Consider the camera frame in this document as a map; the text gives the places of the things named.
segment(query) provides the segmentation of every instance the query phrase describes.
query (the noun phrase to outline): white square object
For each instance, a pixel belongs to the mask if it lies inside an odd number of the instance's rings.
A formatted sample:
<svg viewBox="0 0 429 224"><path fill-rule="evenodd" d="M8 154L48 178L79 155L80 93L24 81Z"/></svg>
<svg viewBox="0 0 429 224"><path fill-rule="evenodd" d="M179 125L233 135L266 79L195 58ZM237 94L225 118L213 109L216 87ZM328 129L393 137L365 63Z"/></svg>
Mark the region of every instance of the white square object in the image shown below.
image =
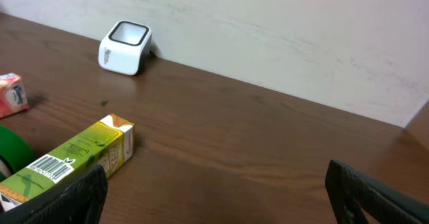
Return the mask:
<svg viewBox="0 0 429 224"><path fill-rule="evenodd" d="M146 25L117 22L100 43L100 66L128 75L137 73L141 60L149 54L151 37Z"/></svg>

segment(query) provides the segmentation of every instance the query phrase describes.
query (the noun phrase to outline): pink juice box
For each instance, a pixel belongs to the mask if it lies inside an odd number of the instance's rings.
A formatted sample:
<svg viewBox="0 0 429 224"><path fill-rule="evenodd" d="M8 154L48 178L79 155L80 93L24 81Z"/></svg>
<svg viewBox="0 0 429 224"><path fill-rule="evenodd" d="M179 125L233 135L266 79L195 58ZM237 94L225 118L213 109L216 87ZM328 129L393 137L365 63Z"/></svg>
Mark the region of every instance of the pink juice box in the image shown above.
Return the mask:
<svg viewBox="0 0 429 224"><path fill-rule="evenodd" d="M21 77L14 73L0 76L0 118L29 108Z"/></svg>

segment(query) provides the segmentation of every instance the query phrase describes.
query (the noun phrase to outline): green object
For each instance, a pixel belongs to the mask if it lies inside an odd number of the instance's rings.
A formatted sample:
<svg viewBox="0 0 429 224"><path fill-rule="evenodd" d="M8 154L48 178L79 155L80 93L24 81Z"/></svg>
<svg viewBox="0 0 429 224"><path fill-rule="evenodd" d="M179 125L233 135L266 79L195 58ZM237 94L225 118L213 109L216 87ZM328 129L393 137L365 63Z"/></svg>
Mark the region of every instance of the green object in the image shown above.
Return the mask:
<svg viewBox="0 0 429 224"><path fill-rule="evenodd" d="M0 172L0 181L4 181L6 179L6 176Z"/></svg>
<svg viewBox="0 0 429 224"><path fill-rule="evenodd" d="M0 156L12 174L36 159L32 149L14 132L0 126Z"/></svg>

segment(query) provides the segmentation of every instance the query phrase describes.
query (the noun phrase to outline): brown table surface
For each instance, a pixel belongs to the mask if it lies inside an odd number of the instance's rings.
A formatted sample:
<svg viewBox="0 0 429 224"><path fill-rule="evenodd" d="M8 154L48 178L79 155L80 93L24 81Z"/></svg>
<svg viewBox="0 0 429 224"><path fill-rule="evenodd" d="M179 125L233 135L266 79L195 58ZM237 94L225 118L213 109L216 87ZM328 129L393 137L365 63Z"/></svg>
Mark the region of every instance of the brown table surface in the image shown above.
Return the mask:
<svg viewBox="0 0 429 224"><path fill-rule="evenodd" d="M109 72L98 47L0 14L0 73L22 75L32 106L0 124L38 155L109 113L135 123L101 223L334 223L331 159L429 203L429 154L399 127L159 58Z"/></svg>

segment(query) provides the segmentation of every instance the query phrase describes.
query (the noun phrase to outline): small carton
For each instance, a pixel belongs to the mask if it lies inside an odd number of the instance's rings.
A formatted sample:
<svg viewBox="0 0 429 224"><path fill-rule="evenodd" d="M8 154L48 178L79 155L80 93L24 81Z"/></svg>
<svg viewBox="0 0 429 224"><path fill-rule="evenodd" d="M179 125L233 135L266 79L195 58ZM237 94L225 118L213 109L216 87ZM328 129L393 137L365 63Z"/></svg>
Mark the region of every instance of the small carton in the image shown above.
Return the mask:
<svg viewBox="0 0 429 224"><path fill-rule="evenodd" d="M27 108L21 77L14 73L0 76L0 118Z"/></svg>
<svg viewBox="0 0 429 224"><path fill-rule="evenodd" d="M59 182L103 166L107 178L133 155L134 124L110 114L0 183L0 203L8 211Z"/></svg>

